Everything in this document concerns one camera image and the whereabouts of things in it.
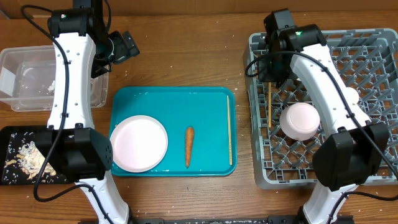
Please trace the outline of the white bowl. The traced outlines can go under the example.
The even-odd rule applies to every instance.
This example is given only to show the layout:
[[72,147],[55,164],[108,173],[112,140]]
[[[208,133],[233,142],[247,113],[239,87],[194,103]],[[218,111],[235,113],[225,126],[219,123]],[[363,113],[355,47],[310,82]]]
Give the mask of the white bowl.
[[282,110],[279,123],[286,136],[305,141],[316,134],[320,116],[314,106],[308,103],[294,103]]

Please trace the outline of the white cup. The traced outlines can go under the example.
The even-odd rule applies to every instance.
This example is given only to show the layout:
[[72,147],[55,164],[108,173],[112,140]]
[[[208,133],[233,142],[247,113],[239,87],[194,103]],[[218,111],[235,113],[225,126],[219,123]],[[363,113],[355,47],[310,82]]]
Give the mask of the white cup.
[[356,105],[359,102],[359,93],[354,88],[346,87],[343,93],[348,103]]

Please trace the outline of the large white plate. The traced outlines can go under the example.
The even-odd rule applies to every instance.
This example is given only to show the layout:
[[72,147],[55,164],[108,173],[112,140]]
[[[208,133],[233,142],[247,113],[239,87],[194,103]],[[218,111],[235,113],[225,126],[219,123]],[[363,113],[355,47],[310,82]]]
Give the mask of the large white plate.
[[157,166],[168,148],[168,135],[155,118],[136,115],[119,123],[111,133],[113,161],[121,169],[140,173]]

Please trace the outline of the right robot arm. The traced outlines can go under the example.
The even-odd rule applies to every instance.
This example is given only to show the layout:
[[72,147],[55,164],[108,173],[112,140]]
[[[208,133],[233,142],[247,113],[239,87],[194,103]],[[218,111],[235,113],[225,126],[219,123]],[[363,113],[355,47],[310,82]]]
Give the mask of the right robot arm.
[[313,155],[317,183],[295,223],[352,223],[337,213],[358,186],[386,161],[389,130],[358,106],[334,66],[326,39],[315,24],[296,26],[288,9],[264,19],[267,53],[258,57],[257,77],[276,87],[295,75],[320,115],[325,142]]

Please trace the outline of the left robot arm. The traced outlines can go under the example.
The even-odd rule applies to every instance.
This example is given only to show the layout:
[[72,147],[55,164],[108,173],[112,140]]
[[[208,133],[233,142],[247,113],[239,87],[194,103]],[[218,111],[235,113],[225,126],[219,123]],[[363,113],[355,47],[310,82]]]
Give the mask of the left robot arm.
[[81,189],[100,223],[133,223],[111,174],[113,147],[95,129],[91,81],[139,54],[128,32],[110,31],[107,1],[74,1],[51,12],[44,34],[55,49],[55,91],[47,127],[35,135],[44,164]]

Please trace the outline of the peanut and rice scraps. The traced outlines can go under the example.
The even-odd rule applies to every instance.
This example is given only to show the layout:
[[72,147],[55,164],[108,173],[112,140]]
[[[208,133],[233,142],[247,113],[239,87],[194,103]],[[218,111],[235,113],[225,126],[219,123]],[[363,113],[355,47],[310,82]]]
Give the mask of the peanut and rice scraps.
[[45,157],[35,146],[33,132],[12,133],[6,152],[2,183],[34,184]]

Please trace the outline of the white napkin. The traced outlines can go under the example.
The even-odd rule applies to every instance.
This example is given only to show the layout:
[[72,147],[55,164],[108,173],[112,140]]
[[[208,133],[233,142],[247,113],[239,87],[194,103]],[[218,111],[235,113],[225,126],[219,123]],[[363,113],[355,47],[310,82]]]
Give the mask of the white napkin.
[[53,93],[55,91],[55,80],[52,82],[52,84],[47,88],[48,93]]

